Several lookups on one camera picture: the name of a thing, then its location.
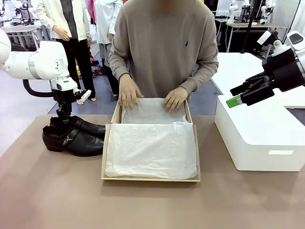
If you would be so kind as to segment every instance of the white jacket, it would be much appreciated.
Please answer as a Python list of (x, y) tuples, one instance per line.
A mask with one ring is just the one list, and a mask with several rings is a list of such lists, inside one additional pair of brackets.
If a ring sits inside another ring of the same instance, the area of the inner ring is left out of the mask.
[[(86, 5), (84, 0), (72, 0), (73, 15), (76, 24), (78, 40), (82, 41), (90, 36), (90, 28), (86, 15)], [(48, 29), (50, 29), (51, 37), (60, 39), (53, 26), (64, 29), (72, 37), (68, 23), (63, 15), (61, 0), (39, 0), (36, 8), (37, 17)]]
[(123, 5), (122, 0), (96, 0), (94, 2), (97, 43), (109, 44), (107, 32), (115, 34), (114, 26)]

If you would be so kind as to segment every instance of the white tissue paper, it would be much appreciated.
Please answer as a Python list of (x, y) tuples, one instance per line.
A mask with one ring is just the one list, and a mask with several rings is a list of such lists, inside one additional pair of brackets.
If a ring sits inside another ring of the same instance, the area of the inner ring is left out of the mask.
[(108, 177), (190, 179), (197, 176), (191, 123), (111, 124)]
[(164, 99), (144, 98), (138, 99), (138, 106), (123, 109), (122, 123), (124, 124), (170, 124), (174, 122), (185, 122), (185, 108), (182, 105), (177, 111), (167, 112), (163, 108)]

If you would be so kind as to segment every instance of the white storage bin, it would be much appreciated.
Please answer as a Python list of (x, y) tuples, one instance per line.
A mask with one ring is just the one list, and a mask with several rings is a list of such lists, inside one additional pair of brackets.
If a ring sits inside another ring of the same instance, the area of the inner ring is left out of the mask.
[(268, 100), (230, 109), (226, 100), (231, 97), (218, 97), (215, 123), (236, 168), (300, 171), (305, 164), (305, 126)]

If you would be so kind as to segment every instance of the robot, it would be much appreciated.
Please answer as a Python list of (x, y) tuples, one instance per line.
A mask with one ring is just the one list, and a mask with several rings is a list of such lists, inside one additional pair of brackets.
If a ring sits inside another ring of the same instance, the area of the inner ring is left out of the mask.
[(244, 0), (243, 1), (242, 9), (244, 10), (242, 22), (247, 23), (248, 18), (251, 15), (251, 4), (250, 4), (249, 0)]
[[(90, 90), (80, 90), (68, 72), (68, 60), (59, 42), (42, 41), (35, 52), (12, 52), (6, 33), (0, 29), (0, 69), (10, 77), (23, 79), (27, 92), (36, 97), (53, 97), (59, 104), (58, 117), (69, 121), (71, 104), (90, 96)], [(31, 89), (29, 80), (49, 80), (51, 92), (42, 93)]]
[(234, 98), (227, 101), (230, 108), (248, 106), (274, 96), (273, 89), (286, 92), (305, 85), (305, 37), (299, 32), (288, 33), (290, 46), (282, 44), (278, 32), (266, 31), (258, 43), (275, 47), (272, 56), (263, 61), (264, 72), (247, 79), (242, 85), (231, 90)]
[(268, 17), (273, 12), (275, 8), (275, 0), (266, 0), (266, 5), (262, 6), (262, 18), (260, 19), (261, 24), (266, 24), (268, 22)]
[(234, 23), (234, 12), (238, 11), (238, 9), (239, 9), (239, 7), (237, 5), (237, 1), (236, 0), (232, 0), (232, 5), (229, 7), (230, 18), (227, 21), (227, 24)]
[[(34, 21), (32, 21), (31, 19), (31, 15), (30, 15), (30, 4), (29, 4), (29, 0), (25, 0), (24, 3), (22, 3), (21, 1), (17, 0), (14, 1), (14, 6), (15, 6), (15, 11), (16, 11), (16, 17), (18, 19), (20, 19), (21, 21), (24, 22), (24, 25), (34, 25)], [(22, 17), (22, 12), (21, 10), (26, 10), (29, 16), (29, 19), (27, 21), (24, 20), (24, 18)]]
[(5, 8), (4, 8), (4, 0), (0, 0), (0, 18), (4, 16)]

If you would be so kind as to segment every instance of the black leather shoe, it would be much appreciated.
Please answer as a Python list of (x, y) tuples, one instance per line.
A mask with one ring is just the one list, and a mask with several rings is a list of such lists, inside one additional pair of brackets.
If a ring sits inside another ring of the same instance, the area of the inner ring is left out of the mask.
[(89, 123), (77, 116), (72, 116), (69, 118), (69, 123), (64, 124), (61, 119), (58, 117), (52, 117), (50, 120), (50, 126), (56, 126), (56, 127), (75, 127), (89, 135), (92, 135), (94, 137), (98, 137), (101, 139), (105, 138), (105, 132), (106, 128), (104, 125), (96, 125)]
[(74, 127), (46, 126), (42, 139), (50, 151), (66, 151), (75, 156), (97, 156), (103, 153), (104, 140)]

